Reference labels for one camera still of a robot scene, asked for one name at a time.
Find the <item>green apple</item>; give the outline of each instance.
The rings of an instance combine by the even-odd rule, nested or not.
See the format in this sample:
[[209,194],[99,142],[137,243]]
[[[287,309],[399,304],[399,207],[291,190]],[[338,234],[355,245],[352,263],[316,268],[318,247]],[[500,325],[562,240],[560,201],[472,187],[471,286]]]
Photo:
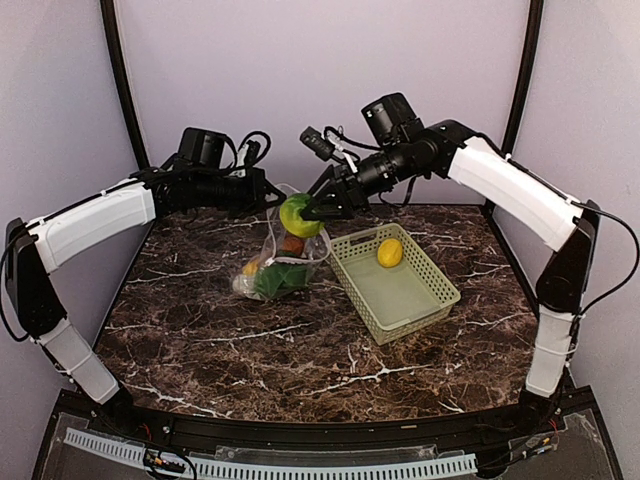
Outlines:
[[311,201],[308,193],[294,193],[280,206],[280,221],[287,232],[300,238],[315,237],[324,228],[319,220],[303,220],[300,213]]

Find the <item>lavender wall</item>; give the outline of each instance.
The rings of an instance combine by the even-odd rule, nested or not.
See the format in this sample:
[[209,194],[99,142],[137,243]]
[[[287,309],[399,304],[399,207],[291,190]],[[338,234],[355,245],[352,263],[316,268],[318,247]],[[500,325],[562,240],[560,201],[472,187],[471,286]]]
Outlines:
[[[97,1],[0,5],[3,239],[13,218],[50,213],[136,170],[99,8]],[[140,236],[137,231],[115,238],[53,276],[70,318],[90,341]],[[69,384],[38,347],[14,344],[1,329],[0,365],[0,477],[31,478],[58,391]]]
[[[640,4],[546,2],[539,56],[517,160],[640,229]],[[504,213],[500,223],[531,279],[550,252]],[[625,231],[603,220],[587,300],[621,280],[633,260]],[[573,362],[591,384],[625,478],[640,478],[640,278],[594,307]]]
[[[525,0],[120,1],[134,96],[156,162],[185,124],[237,141],[260,128],[268,175],[300,189],[325,165],[298,136],[342,124],[372,141],[360,109],[404,92],[426,124],[456,118],[498,141],[524,38]],[[404,187],[395,198],[404,195]],[[453,182],[416,201],[474,202]]]

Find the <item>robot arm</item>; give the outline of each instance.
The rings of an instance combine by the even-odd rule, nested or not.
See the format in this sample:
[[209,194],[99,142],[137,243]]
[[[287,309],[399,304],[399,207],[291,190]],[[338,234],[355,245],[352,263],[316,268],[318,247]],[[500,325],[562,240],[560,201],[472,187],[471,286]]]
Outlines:
[[7,227],[5,283],[20,325],[98,404],[126,391],[69,321],[49,274],[93,245],[175,211],[214,206],[238,217],[285,199],[264,170],[255,168],[266,148],[259,156],[259,144],[245,141],[238,165],[221,169],[225,143],[230,142],[223,134],[189,128],[162,168],[137,172],[60,212],[28,224],[18,218]]
[[[344,162],[328,167],[309,191],[313,201],[303,218],[352,218],[369,208],[368,197],[435,173],[472,188],[529,226],[553,250],[536,284],[540,324],[522,394],[541,417],[575,349],[599,217],[503,155],[483,134],[453,120],[425,128],[400,93],[367,105],[362,114],[378,144],[368,148],[377,152],[355,164],[355,171]],[[311,127],[300,139],[325,161],[339,155],[332,139]],[[597,208],[593,202],[585,206]]]

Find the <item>white cable tray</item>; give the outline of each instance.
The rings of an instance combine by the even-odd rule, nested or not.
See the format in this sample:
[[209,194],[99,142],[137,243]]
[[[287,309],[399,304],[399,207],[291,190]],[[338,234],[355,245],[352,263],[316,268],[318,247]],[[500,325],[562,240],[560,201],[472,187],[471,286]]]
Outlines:
[[[67,428],[64,443],[85,452],[123,465],[145,470],[142,463],[145,447],[142,443],[125,443],[99,435]],[[163,458],[186,466],[181,478],[193,478],[191,470],[177,455],[164,453]],[[476,456],[459,455],[420,462],[361,467],[284,467],[220,462],[189,457],[198,472],[198,479],[226,480],[431,480],[473,474]]]

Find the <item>black cable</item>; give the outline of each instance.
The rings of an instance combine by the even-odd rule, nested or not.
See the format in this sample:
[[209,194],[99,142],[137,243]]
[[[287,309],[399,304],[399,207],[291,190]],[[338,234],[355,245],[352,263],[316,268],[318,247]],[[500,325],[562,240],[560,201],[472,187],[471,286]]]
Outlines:
[[262,147],[262,151],[260,152],[260,154],[256,157],[256,161],[253,162],[253,165],[257,164],[260,160],[262,160],[264,157],[267,156],[267,153],[269,153],[269,150],[271,150],[271,137],[269,135],[267,135],[265,132],[262,132],[260,130],[254,130],[253,132],[249,132],[244,139],[242,140],[242,142],[240,142],[240,147],[238,148],[242,148],[242,146],[247,143],[247,141],[251,138],[251,137],[262,137],[265,141],[264,147]]
[[530,435],[527,438],[525,438],[524,440],[516,443],[513,447],[509,448],[509,450],[507,452],[503,453],[498,458],[495,458],[495,459],[491,460],[490,462],[483,463],[482,465],[478,465],[478,467],[477,467],[478,470],[497,470],[497,469],[506,468],[506,467],[508,467],[510,465],[513,465],[514,463],[517,463],[520,460],[524,460],[525,457],[520,455],[519,457],[511,459],[507,463],[501,463],[500,465],[494,465],[494,464],[498,463],[500,460],[502,460],[503,458],[506,458],[506,457],[510,456],[511,454],[513,454],[516,450],[518,450],[519,448],[521,448],[524,445],[526,445],[532,438],[537,437],[538,435],[539,435],[539,433],[534,433],[533,435]]
[[233,162],[231,165],[222,169],[224,171],[229,171],[229,169],[234,169],[238,166],[238,150],[236,150],[236,145],[233,143],[233,139],[231,137],[222,134],[222,139],[224,140],[224,143],[229,145],[231,153],[233,153]]
[[184,228],[185,230],[196,230],[193,228],[189,228],[189,225],[193,224],[193,222],[195,222],[198,219],[198,217],[200,216],[200,209],[194,208],[193,210],[194,210],[193,218],[182,225],[182,228]]
[[498,148],[498,146],[495,144],[495,142],[493,140],[491,140],[491,138],[489,138],[489,135],[487,135],[486,133],[482,133],[482,132],[476,132],[476,137],[480,137],[485,142],[487,142],[487,145],[489,145],[491,147],[491,149],[494,152],[496,152],[496,155],[498,155],[501,158],[505,158],[506,157],[504,152]]
[[[158,459],[160,459],[160,460],[162,460],[162,453],[163,453],[163,451],[162,451],[162,450],[158,450],[158,453],[157,453],[157,455],[156,455],[156,457],[157,457]],[[148,448],[145,448],[145,450],[144,450],[144,457],[146,457],[147,455],[151,455],[151,453],[149,452],[149,449],[148,449]],[[145,470],[146,474],[147,474],[148,476],[150,476],[151,478],[155,479],[155,480],[174,480],[175,478],[177,478],[177,477],[175,477],[175,476],[172,476],[172,475],[169,475],[169,474],[166,474],[166,473],[161,473],[161,472],[159,472],[159,471],[156,469],[156,466],[154,465],[154,463],[153,463],[153,462],[149,462],[149,464],[148,464],[148,465],[146,465],[146,466],[147,466],[147,467],[149,467],[149,469],[151,470],[151,472],[147,472],[147,471]]]
[[[7,259],[7,256],[9,255],[9,252],[11,252],[13,250],[14,245],[16,244],[16,242],[18,241],[18,239],[20,239],[20,237],[22,237],[22,235],[16,235],[8,244],[7,244],[7,248],[4,249],[4,252],[2,253],[2,258],[0,258],[0,277],[4,278],[4,275],[2,274],[3,270],[4,270],[4,264],[5,261]],[[0,287],[2,286],[2,278],[0,278]],[[2,288],[0,288],[0,317],[2,317],[2,323],[4,324],[4,328],[7,330],[7,333],[9,334],[9,336],[11,337],[11,339],[14,342],[18,342],[18,343],[22,343],[24,342],[27,338],[29,338],[29,334],[25,333],[22,337],[18,337],[13,330],[11,329],[11,326],[9,325],[9,322],[7,321],[7,317],[4,314],[4,308],[2,307]]]
[[638,264],[640,264],[640,241],[638,241],[638,236],[636,235],[636,232],[633,231],[633,228],[631,228],[629,226],[629,224],[627,222],[625,222],[624,220],[622,220],[621,218],[616,217],[615,215],[613,215],[613,214],[611,214],[609,212],[605,212],[603,210],[600,210],[598,208],[590,207],[589,205],[586,205],[584,203],[575,202],[575,201],[572,201],[571,203],[573,205],[575,205],[576,207],[580,207],[580,208],[583,208],[585,210],[589,210],[590,212],[593,212],[593,213],[595,213],[597,215],[601,215],[603,217],[607,217],[607,218],[609,218],[611,220],[614,220],[615,222],[619,223],[620,225],[622,225],[627,230],[627,232],[629,232],[629,234],[631,235],[631,238],[633,239],[633,242],[635,243],[635,246],[636,246],[636,260],[633,263],[633,267],[631,268],[631,271],[629,272],[629,274],[620,283],[615,285],[613,288],[607,290],[606,292],[604,292],[599,297],[596,297],[594,300],[591,301],[591,303],[589,303],[586,307],[584,307],[580,311],[580,314],[579,314],[579,317],[582,317],[587,312],[587,310],[589,310],[591,307],[593,307],[596,303],[599,303],[600,301],[604,300],[605,298],[607,298],[612,293],[615,293],[618,290],[620,290],[627,283],[629,283],[629,281],[633,278],[633,276],[636,274],[636,272],[638,270]]
[[351,150],[347,150],[346,148],[344,148],[342,150],[343,153],[346,153],[348,155],[351,155],[354,159],[355,159],[355,163],[360,162],[362,159],[360,158],[360,155],[358,155],[356,152],[352,152]]
[[392,203],[392,202],[388,202],[387,200],[385,200],[384,198],[382,198],[382,193],[378,194],[378,199],[384,203],[385,205],[388,205],[390,207],[393,208],[404,208],[407,205],[409,205],[409,202],[411,201],[411,197],[413,195],[413,186],[416,183],[416,180],[418,179],[418,175],[414,175],[413,177],[411,177],[411,180],[409,180],[409,184],[407,185],[407,191],[404,194],[404,200],[402,201],[402,203]]
[[83,198],[82,200],[78,200],[75,203],[72,203],[71,205],[67,205],[64,208],[61,208],[60,210],[53,212],[49,215],[47,215],[46,217],[44,217],[42,219],[43,222],[48,222],[49,220],[54,219],[55,217],[62,215],[63,213],[68,212],[69,210],[73,210],[74,208],[79,207],[80,205],[84,205],[87,202],[90,202],[91,200],[95,200],[96,198],[100,198],[102,195],[100,195],[99,193],[94,193],[93,195]]
[[477,428],[478,430],[491,430],[498,433],[509,433],[513,432],[516,428],[518,428],[518,426],[511,425],[509,427],[497,427],[495,425],[489,425],[488,423],[476,423],[473,428]]
[[136,438],[136,437],[132,437],[131,435],[127,435],[126,433],[122,433],[119,428],[117,428],[115,425],[113,425],[111,423],[110,420],[107,420],[106,415],[100,413],[99,417],[100,417],[100,420],[102,420],[102,423],[104,423],[107,427],[109,427],[119,437],[122,437],[122,438],[127,439],[127,440],[131,440],[133,442],[142,443],[145,446],[151,446],[151,447],[157,449],[158,452],[166,451],[166,452],[169,452],[169,453],[173,453],[178,458],[183,460],[187,465],[189,465],[189,468],[191,469],[191,473],[193,473],[193,477],[192,477],[193,480],[198,480],[198,472],[196,470],[195,465],[191,461],[191,459],[189,457],[187,457],[186,455],[180,453],[177,449],[175,449],[173,447],[169,447],[167,445],[160,445],[159,443],[152,442],[151,440],[142,440],[140,438]]
[[374,152],[380,152],[382,150],[382,148],[380,147],[375,147],[373,145],[367,145],[366,143],[360,143],[355,140],[351,140],[349,137],[345,136],[344,133],[341,133],[339,130],[333,127],[324,127],[325,138],[327,137],[327,132],[331,132],[343,142],[346,142],[354,147],[362,148],[363,150],[373,150]]
[[510,165],[513,165],[514,167],[516,167],[521,172],[526,173],[531,178],[533,178],[534,180],[538,181],[539,183],[541,183],[542,185],[547,187],[549,190],[551,190],[553,193],[558,195],[563,200],[568,200],[569,197],[567,197],[567,195],[562,190],[557,189],[556,187],[551,185],[549,182],[547,182],[544,178],[542,178],[542,177],[538,176],[537,174],[533,173],[531,170],[529,170],[524,165],[520,165],[518,162],[516,162],[515,160],[512,160],[512,159],[509,159],[508,162],[509,162]]
[[334,162],[339,163],[340,165],[348,165],[349,164],[346,159],[340,158],[336,154],[331,155],[331,160],[333,160]]

